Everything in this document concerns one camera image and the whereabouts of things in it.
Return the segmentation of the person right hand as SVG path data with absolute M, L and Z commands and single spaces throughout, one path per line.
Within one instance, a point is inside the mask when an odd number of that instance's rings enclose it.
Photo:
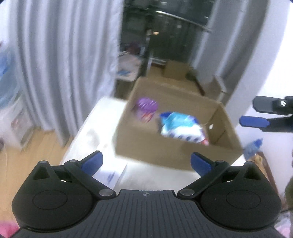
M 293 207 L 293 176 L 290 178 L 287 187 L 285 188 L 285 198 L 288 208 Z

